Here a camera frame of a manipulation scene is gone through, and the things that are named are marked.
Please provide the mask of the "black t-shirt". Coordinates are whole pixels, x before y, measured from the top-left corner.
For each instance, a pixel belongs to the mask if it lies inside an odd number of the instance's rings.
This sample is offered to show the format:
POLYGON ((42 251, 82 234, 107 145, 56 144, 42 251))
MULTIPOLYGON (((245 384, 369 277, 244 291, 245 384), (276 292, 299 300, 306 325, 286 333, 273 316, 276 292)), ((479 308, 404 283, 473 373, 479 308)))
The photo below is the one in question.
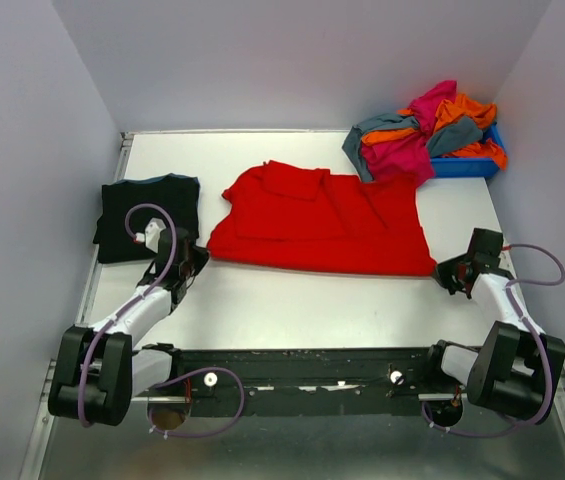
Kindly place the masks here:
POLYGON ((149 185, 110 184, 101 187, 102 215, 97 221, 93 243, 98 246, 98 262, 114 264, 145 260, 152 252, 136 244, 133 236, 142 232, 152 218, 163 216, 154 209, 131 209, 150 203, 164 209, 178 229, 199 238, 198 200, 200 183, 177 181, 149 185))

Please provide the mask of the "blue t-shirt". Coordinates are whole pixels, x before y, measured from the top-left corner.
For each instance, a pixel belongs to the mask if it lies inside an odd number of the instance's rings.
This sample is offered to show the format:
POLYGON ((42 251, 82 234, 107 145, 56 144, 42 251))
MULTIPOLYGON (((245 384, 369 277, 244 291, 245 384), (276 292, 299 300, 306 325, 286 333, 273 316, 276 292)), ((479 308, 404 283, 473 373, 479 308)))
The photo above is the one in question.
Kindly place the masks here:
POLYGON ((197 177, 190 177, 190 176, 174 174, 174 173, 169 173, 167 175, 151 177, 141 180, 123 179, 116 182, 116 185, 118 184, 149 185, 154 183, 164 183, 164 182, 173 182, 173 181, 177 181, 179 183, 199 185, 199 180, 197 177))

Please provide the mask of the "red t-shirt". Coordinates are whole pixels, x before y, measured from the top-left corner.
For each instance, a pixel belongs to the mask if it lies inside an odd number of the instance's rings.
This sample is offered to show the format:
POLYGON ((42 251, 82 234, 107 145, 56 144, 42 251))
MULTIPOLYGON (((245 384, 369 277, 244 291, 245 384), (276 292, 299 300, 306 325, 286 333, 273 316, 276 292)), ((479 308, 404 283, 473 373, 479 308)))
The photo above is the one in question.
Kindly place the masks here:
POLYGON ((435 266, 410 174, 355 175, 269 161, 222 196, 229 214, 210 234, 216 260, 320 273, 427 277, 435 266))

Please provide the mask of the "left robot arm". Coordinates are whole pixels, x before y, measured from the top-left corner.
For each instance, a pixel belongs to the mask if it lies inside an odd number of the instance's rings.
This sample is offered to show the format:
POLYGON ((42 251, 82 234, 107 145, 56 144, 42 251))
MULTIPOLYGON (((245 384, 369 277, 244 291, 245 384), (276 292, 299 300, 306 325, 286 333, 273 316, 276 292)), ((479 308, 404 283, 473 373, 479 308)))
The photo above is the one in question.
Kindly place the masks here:
POLYGON ((209 252, 184 228, 142 237, 155 258, 127 303, 100 322, 71 326, 62 335, 48 397, 56 417, 116 426, 145 390, 171 395, 183 385, 173 346, 136 345, 181 303, 209 252))

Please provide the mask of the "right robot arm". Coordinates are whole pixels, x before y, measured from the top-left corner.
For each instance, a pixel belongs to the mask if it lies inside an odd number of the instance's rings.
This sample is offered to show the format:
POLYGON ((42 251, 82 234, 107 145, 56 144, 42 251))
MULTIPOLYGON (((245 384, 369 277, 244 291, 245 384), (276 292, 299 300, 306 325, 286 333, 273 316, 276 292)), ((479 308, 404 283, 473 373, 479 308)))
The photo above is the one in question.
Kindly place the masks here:
POLYGON ((476 228, 464 254, 435 267, 438 285, 478 304, 492 326, 479 348, 438 341, 421 371, 433 391, 457 383, 466 388, 470 403, 535 425, 553 406, 565 343, 532 319, 515 290, 524 281, 500 266, 501 254, 513 247, 504 244, 502 233, 476 228))

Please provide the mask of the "blue plastic bin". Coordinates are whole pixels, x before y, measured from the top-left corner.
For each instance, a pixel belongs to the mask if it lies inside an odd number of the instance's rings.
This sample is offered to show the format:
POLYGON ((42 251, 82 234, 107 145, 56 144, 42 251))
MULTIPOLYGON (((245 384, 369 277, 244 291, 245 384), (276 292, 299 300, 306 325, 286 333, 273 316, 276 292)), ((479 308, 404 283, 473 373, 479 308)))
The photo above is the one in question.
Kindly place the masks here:
POLYGON ((508 155, 498 125, 493 123, 481 140, 442 157, 431 159, 436 178, 490 179, 508 167, 508 155))

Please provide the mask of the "magenta t-shirt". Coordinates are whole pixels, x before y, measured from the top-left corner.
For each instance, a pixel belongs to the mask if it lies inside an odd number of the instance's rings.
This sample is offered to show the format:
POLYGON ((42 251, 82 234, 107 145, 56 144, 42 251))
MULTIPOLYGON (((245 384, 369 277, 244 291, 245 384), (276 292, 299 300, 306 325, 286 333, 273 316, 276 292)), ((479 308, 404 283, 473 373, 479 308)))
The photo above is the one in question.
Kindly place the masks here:
POLYGON ((412 100, 406 109, 359 126, 359 153, 374 180, 406 173, 422 185, 434 176, 426 144, 433 134, 438 106, 443 100, 453 101, 456 95, 457 82, 445 80, 412 100))

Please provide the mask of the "grey-blue t-shirt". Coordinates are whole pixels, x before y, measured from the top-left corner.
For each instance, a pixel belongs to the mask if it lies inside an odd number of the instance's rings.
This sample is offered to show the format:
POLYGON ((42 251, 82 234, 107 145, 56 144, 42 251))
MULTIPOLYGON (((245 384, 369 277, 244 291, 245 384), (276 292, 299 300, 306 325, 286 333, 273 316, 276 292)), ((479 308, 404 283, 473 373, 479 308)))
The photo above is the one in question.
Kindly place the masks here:
POLYGON ((342 145, 360 179, 384 181, 410 174, 422 184, 435 176, 431 160, 482 139, 483 131, 463 116, 431 135, 413 115, 382 114, 354 125, 342 145))

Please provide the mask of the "orange t-shirt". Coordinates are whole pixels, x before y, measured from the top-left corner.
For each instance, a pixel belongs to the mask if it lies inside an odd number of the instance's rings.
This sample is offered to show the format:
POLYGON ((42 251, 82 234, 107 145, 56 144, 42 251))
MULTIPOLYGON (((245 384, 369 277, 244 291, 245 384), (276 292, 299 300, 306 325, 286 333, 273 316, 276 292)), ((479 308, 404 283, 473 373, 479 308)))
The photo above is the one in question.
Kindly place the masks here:
POLYGON ((489 126, 496 123, 497 106, 494 103, 481 103, 464 93, 457 93, 453 101, 443 100, 438 106, 433 133, 459 121, 463 116, 472 119, 484 134, 489 126))

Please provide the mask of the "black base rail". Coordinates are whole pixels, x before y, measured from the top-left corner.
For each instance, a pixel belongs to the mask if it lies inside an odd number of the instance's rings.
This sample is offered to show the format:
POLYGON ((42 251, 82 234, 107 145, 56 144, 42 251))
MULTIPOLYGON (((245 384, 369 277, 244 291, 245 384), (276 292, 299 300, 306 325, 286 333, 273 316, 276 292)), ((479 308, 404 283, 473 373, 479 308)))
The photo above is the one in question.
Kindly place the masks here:
POLYGON ((460 388, 433 369, 426 347, 178 350, 173 374, 192 377, 140 399, 186 403, 206 418, 417 416, 422 401, 448 401, 460 388))

